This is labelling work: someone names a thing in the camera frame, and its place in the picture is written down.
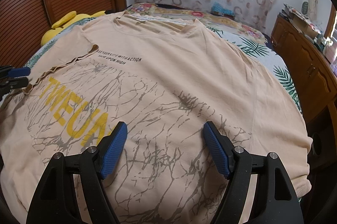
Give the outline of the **pink bottle on cabinet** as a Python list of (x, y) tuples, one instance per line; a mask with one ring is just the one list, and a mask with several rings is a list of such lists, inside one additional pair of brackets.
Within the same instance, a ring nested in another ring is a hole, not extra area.
[(332, 37), (329, 42), (327, 43), (326, 46), (326, 51), (325, 51), (325, 57), (326, 59), (330, 62), (333, 63), (336, 59), (336, 47), (337, 47), (337, 42), (334, 37)]

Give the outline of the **wooden sideboard cabinet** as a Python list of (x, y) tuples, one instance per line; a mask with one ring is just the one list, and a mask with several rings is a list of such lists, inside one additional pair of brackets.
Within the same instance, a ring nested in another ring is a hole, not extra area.
[(307, 124), (329, 114), (336, 123), (336, 76), (319, 50), (281, 16), (271, 34), (275, 52), (289, 69)]

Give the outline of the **cardboard box with papers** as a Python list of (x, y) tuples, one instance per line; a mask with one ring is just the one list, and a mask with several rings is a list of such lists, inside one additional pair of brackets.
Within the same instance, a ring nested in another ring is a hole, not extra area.
[(287, 3), (284, 3), (284, 11), (287, 14), (290, 23), (304, 35), (309, 36), (311, 39), (315, 39), (322, 32), (316, 27), (309, 19), (307, 19), (296, 8), (293, 8)]

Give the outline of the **beige printed t-shirt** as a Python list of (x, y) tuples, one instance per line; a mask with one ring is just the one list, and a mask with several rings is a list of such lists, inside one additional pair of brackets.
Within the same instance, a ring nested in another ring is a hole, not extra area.
[(103, 184), (122, 223), (211, 221), (227, 182), (207, 121), (250, 153), (276, 152), (298, 197), (311, 189), (312, 140), (291, 96), (197, 19), (101, 16), (56, 40), (29, 80), (1, 109), (1, 188), (20, 223), (52, 155), (81, 153), (120, 121), (127, 140)]

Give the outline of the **blue item on box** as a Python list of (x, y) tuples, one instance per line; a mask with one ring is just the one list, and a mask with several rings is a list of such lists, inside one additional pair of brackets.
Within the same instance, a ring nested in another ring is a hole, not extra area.
[(211, 7), (211, 13), (219, 16), (235, 16), (234, 12), (224, 8), (220, 3), (215, 2)]

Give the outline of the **floral leaf bed sheet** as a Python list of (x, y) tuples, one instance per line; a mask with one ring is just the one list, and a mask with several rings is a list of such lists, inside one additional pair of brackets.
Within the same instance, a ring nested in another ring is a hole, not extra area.
[[(162, 22), (164, 19), (172, 20), (176, 23), (182, 20), (198, 19), (205, 28), (223, 40), (237, 46), (247, 56), (258, 60), (262, 65), (268, 68), (278, 79), (283, 88), (285, 88), (302, 114), (298, 94), (285, 62), (276, 52), (267, 46), (268, 40), (260, 31), (245, 24), (234, 22), (232, 19), (222, 18), (206, 12), (178, 9), (173, 6), (162, 6), (160, 4), (137, 3), (128, 7), (126, 11), (133, 15), (161, 17), (163, 19), (159, 20)], [(77, 25), (85, 25), (94, 19), (95, 18), (80, 20), (61, 31), (43, 45), (42, 48), (27, 61), (24, 67), (33, 68), (43, 54), (51, 49), (59, 38), (71, 32)]]

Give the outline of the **small round desk fan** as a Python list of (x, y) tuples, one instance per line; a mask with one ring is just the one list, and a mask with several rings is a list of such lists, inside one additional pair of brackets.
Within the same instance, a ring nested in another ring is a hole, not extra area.
[(308, 2), (304, 1), (302, 3), (301, 12), (302, 12), (303, 15), (308, 14)]

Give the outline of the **yellow Pikachu plush toy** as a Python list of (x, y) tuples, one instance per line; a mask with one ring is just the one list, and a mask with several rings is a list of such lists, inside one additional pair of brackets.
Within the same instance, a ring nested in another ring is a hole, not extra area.
[(80, 20), (83, 19), (92, 19), (92, 18), (97, 18), (99, 16), (105, 15), (105, 11), (99, 11), (96, 12), (93, 15), (88, 15), (88, 14), (77, 14), (76, 11), (71, 11), (67, 13), (65, 16), (63, 16), (59, 21), (55, 22), (52, 26), (51, 29), (45, 32), (41, 39), (41, 46), (45, 45), (49, 40), (51, 40), (53, 37), (58, 35), (61, 31), (64, 29), (68, 28), (74, 23), (79, 22)]

